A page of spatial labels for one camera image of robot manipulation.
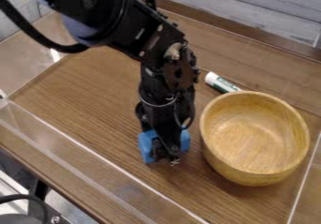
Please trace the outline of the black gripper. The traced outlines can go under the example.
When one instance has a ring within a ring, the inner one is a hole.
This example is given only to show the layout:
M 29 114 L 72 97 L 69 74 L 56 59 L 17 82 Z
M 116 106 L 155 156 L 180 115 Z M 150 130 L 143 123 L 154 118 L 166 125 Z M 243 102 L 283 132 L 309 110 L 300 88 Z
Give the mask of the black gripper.
M 148 103 L 143 97 L 135 106 L 135 116 L 142 131 L 154 130 L 158 138 L 151 140 L 150 157 L 154 161 L 166 158 L 171 166 L 180 163 L 180 134 L 195 116 L 195 90 L 183 89 L 164 104 Z

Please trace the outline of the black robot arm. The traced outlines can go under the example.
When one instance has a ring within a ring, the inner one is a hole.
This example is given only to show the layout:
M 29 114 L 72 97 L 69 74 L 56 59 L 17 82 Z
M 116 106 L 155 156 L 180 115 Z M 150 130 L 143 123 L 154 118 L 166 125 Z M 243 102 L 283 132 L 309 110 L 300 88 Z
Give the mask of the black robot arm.
M 164 158 L 178 164 L 191 144 L 201 74 L 184 33 L 158 11 L 155 0 L 39 1 L 60 13 L 73 44 L 45 37 L 9 0 L 0 0 L 0 11 L 40 45 L 64 53 L 108 46 L 140 63 L 135 106 L 140 155 L 146 163 Z

